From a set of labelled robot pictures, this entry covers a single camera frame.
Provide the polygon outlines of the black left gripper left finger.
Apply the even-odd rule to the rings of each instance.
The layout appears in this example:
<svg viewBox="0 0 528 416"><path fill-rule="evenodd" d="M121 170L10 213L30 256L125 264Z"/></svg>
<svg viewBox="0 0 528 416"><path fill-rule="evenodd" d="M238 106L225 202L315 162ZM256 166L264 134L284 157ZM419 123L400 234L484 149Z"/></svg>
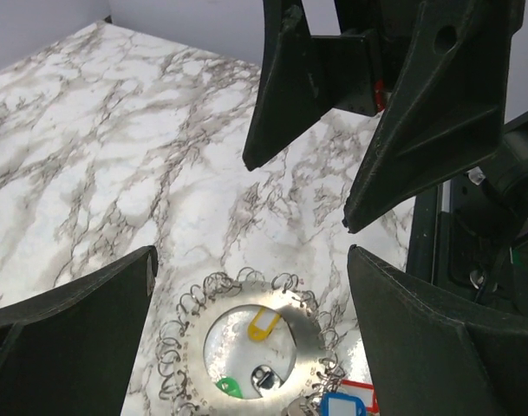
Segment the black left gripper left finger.
<svg viewBox="0 0 528 416"><path fill-rule="evenodd" d="M148 245L0 309L0 415L118 415L158 272Z"/></svg>

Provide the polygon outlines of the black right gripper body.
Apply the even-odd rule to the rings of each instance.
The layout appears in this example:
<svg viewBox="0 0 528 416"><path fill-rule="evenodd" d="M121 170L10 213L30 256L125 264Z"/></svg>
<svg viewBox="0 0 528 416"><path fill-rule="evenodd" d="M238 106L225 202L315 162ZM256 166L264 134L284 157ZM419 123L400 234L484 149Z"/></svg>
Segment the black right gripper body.
<svg viewBox="0 0 528 416"><path fill-rule="evenodd" d="M309 33L324 97L300 102L304 117L337 108L373 117L385 109L406 58L420 1L335 1L339 32Z"/></svg>

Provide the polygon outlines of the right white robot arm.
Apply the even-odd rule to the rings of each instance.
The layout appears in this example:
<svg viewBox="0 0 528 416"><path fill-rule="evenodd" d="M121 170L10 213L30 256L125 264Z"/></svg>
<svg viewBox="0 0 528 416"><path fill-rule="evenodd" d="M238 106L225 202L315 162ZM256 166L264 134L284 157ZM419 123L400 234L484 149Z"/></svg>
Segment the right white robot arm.
<svg viewBox="0 0 528 416"><path fill-rule="evenodd" d="M408 198L408 271L475 302L517 303L528 273L528 112L505 120L522 1L338 1L314 36L299 1L264 3L264 56L244 145L268 163L329 110L380 122L350 188L357 233Z"/></svg>

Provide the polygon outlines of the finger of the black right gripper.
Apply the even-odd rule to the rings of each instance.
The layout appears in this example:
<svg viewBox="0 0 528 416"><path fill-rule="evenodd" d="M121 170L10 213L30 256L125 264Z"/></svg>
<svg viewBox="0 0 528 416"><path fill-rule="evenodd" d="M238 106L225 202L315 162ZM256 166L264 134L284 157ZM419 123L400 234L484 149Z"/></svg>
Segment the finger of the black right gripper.
<svg viewBox="0 0 528 416"><path fill-rule="evenodd" d="M357 233L499 146L523 1L423 1L409 49L344 206Z"/></svg>
<svg viewBox="0 0 528 416"><path fill-rule="evenodd" d="M264 56L243 151L264 166L329 111L323 65L300 1L264 2Z"/></svg>

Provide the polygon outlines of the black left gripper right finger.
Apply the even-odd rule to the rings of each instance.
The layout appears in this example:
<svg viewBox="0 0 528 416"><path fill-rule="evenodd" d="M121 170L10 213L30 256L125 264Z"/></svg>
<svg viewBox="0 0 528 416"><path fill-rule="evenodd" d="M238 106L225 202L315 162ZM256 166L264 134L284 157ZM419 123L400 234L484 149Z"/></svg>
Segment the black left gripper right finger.
<svg viewBox="0 0 528 416"><path fill-rule="evenodd" d="M528 318L353 245L349 286L382 415L528 415Z"/></svg>

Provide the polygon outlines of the yellow key tag with key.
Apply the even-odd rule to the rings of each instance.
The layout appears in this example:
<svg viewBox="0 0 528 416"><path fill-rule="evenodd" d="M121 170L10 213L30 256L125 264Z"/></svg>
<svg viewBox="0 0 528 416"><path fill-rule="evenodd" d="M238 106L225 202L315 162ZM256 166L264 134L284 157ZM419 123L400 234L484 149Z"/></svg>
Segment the yellow key tag with key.
<svg viewBox="0 0 528 416"><path fill-rule="evenodd" d="M262 307L250 321L247 328L247 335L250 340L261 342L266 340L277 323L281 315L272 309Z"/></svg>

